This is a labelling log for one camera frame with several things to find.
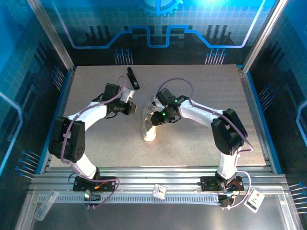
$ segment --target robotic arm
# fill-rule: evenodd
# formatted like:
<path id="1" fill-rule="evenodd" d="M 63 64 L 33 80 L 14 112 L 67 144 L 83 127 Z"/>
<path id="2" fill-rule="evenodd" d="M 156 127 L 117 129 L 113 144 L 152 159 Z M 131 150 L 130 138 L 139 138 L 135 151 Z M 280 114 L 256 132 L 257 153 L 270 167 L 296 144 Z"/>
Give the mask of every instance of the robotic arm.
<path id="1" fill-rule="evenodd" d="M 197 121 L 213 131 L 213 137 L 220 151 L 220 165 L 215 173 L 215 180 L 201 178 L 203 191 L 242 191 L 243 183 L 236 177 L 238 151 L 244 145 L 240 135 L 218 114 L 223 114 L 240 132 L 247 137 L 237 114 L 232 109 L 226 111 L 211 109 L 189 101 L 186 96 L 176 98 L 166 88 L 161 90 L 147 103 L 142 118 L 142 136 L 146 141 L 155 139 L 156 127 L 166 123 L 175 123 L 182 117 Z"/>
<path id="2" fill-rule="evenodd" d="M 65 146 L 64 160 L 71 162 L 69 164 L 70 167 L 85 178 L 102 180 L 99 169 L 90 162 L 84 153 L 86 130 L 98 120 L 105 118 L 110 113 L 115 113 L 115 115 L 118 113 L 130 115 L 136 111 L 136 105 L 129 101 L 129 98 L 132 98 L 134 91 L 127 88 L 124 88 L 120 98 L 94 107 L 94 105 L 110 100 L 116 96 L 119 89 L 120 87 L 118 85 L 108 83 L 106 85 L 105 92 L 93 99 L 87 106 L 87 108 L 89 108 L 88 110 L 81 114 L 78 112 L 68 117 L 56 118 L 48 150 L 51 154 L 61 159 L 61 149 L 68 126 L 77 115 L 80 115 L 71 127 L 70 136 L 68 137 L 68 141 Z M 76 177 L 76 180 L 78 180 L 79 184 L 81 184 L 80 189 L 82 191 L 97 186 L 96 183 L 90 183 L 81 177 Z"/>

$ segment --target black cable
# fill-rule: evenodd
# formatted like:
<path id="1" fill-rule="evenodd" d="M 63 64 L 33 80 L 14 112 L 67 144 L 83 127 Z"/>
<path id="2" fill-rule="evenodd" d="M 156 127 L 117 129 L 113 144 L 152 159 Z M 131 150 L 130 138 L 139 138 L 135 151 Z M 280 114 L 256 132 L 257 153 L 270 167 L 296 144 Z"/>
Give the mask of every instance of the black cable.
<path id="1" fill-rule="evenodd" d="M 76 173 L 73 172 L 72 174 L 69 175 L 69 177 L 68 177 L 68 183 L 72 184 L 72 183 L 70 182 L 70 179 L 71 179 L 71 176 L 74 175 L 74 174 L 76 174 Z"/>
<path id="2" fill-rule="evenodd" d="M 105 117 L 105 119 L 110 119 L 110 118 L 113 118 L 113 117 L 116 117 L 118 113 L 115 113 L 114 116 L 108 116 L 108 117 Z"/>

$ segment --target metal floor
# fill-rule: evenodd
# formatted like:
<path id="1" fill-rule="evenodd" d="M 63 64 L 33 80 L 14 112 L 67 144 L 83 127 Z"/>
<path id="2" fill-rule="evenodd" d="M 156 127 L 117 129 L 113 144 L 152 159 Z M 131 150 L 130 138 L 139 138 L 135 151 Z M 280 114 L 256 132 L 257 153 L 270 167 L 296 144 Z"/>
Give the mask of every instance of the metal floor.
<path id="1" fill-rule="evenodd" d="M 131 116 L 119 114 L 109 120 L 102 119 L 86 133 L 86 155 L 96 166 L 216 166 L 219 151 L 209 128 L 192 120 L 182 119 L 176 124 L 160 126 L 156 140 L 145 142 L 141 138 L 141 116 L 145 103 L 156 93 L 165 80 L 181 77 L 189 80 L 195 93 L 193 100 L 216 109 L 234 109 L 248 132 L 254 146 L 252 153 L 244 153 L 239 165 L 264 165 L 265 160 L 252 121 L 251 113 L 236 65 L 154 65 L 132 66 L 140 84 L 132 101 L 138 111 Z M 78 67 L 71 86 L 65 116 L 86 107 L 100 95 L 106 83 L 117 84 L 119 76 L 127 79 L 127 66 Z M 173 81 L 167 88 L 176 96 L 189 96 L 185 82 Z M 53 157 L 51 167 L 65 166 Z"/>

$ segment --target purple cable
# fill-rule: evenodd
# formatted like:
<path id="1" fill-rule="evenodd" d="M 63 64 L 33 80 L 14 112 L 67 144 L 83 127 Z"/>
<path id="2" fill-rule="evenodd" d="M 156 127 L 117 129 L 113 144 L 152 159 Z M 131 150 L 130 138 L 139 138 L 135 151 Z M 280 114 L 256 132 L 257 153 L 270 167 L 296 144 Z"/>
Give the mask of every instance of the purple cable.
<path id="1" fill-rule="evenodd" d="M 250 149 L 240 150 L 240 151 L 238 152 L 238 154 L 241 153 L 241 152 L 252 152 L 252 151 L 254 150 L 253 146 L 252 146 L 252 145 L 250 144 L 250 142 L 246 139 L 246 137 L 245 137 L 245 136 L 241 133 L 241 131 L 235 126 L 235 124 L 232 123 L 226 116 L 224 116 L 223 114 L 220 114 L 220 113 L 218 113 L 218 112 L 215 112 L 215 111 L 213 111 L 213 110 L 211 110 L 211 109 L 207 109 L 207 108 L 204 108 L 204 107 L 202 107 L 202 106 L 193 104 L 193 102 L 192 102 L 192 96 L 193 96 L 193 93 L 194 93 L 194 88 L 193 88 L 192 84 L 191 84 L 188 80 L 183 79 L 183 78 L 172 78 L 172 79 L 166 80 L 166 81 L 163 82 L 162 85 L 159 87 L 157 94 L 160 92 L 161 88 L 162 88 L 166 83 L 168 83 L 169 81 L 173 81 L 173 80 L 182 80 L 182 81 L 185 81 L 186 83 L 188 83 L 188 84 L 191 86 L 191 89 L 192 89 L 192 90 L 191 90 L 191 94 L 190 94 L 190 96 L 189 96 L 189 102 L 190 102 L 190 104 L 191 104 L 192 106 L 194 106 L 194 107 L 196 107 L 196 108 L 199 108 L 199 109 L 201 109 L 201 110 L 203 110 L 203 111 L 209 112 L 209 113 L 211 113 L 211 114 L 213 114 L 213 115 L 214 115 L 214 114 L 219 115 L 222 119 L 224 119 L 226 122 L 228 122 L 228 124 L 229 124 L 232 128 L 235 129 L 235 131 L 239 134 L 239 136 L 240 136 L 240 137 L 244 140 L 244 142 L 246 142 L 247 145 L 250 147 Z"/>
<path id="2" fill-rule="evenodd" d="M 124 79 L 124 84 L 121 85 L 120 84 L 120 79 Z M 70 124 L 68 125 L 68 128 L 67 128 L 67 131 L 66 131 L 66 134 L 65 134 L 65 138 L 64 138 L 64 141 L 63 141 L 63 146 L 62 146 L 62 150 L 61 150 L 61 161 L 63 163 L 66 163 L 68 164 L 69 166 L 71 166 L 71 161 L 69 160 L 66 160 L 64 159 L 64 152 L 65 152 L 65 147 L 66 147 L 66 144 L 67 144 L 67 139 L 68 139 L 68 135 L 69 135 L 69 132 L 71 131 L 71 127 L 73 125 L 73 123 L 80 117 L 81 114 L 83 114 L 85 111 L 89 110 L 89 109 L 92 109 L 92 108 L 95 108 L 95 107 L 98 107 L 98 106 L 101 106 L 101 105 L 104 105 L 106 103 L 109 103 L 113 100 L 115 100 L 116 98 L 118 98 L 121 93 L 124 91 L 124 87 L 126 86 L 126 79 L 123 77 L 123 76 L 120 76 L 120 78 L 118 79 L 118 83 L 119 83 L 119 86 L 120 86 L 120 90 L 118 92 L 118 94 L 116 96 L 114 96 L 113 98 L 111 98 L 110 100 L 107 100 L 107 101 L 104 101 L 104 102 L 101 102 L 101 103 L 98 103 L 98 104 L 95 104 L 95 105 L 92 105 L 92 106 L 88 106 L 84 109 L 82 109 L 79 114 L 77 114 L 73 119 L 72 121 L 70 122 Z M 80 175 L 82 178 L 88 180 L 88 181 L 91 181 L 91 182 L 95 182 L 95 183 L 105 183 L 105 182 L 111 182 L 111 181 L 116 181 L 117 182 L 117 186 L 115 187 L 114 191 L 102 202 L 100 203 L 99 205 L 96 205 L 96 206 L 93 206 L 93 209 L 95 207 L 98 207 L 98 206 L 101 206 L 102 204 L 104 204 L 115 192 L 116 190 L 118 189 L 119 187 L 119 184 L 120 184 L 120 180 L 119 179 L 110 179 L 110 180 L 93 180 L 93 179 L 89 179 L 87 177 L 85 177 L 84 175 L 81 174 L 81 172 L 76 168 L 74 167 L 71 167 L 71 169 L 78 175 Z"/>

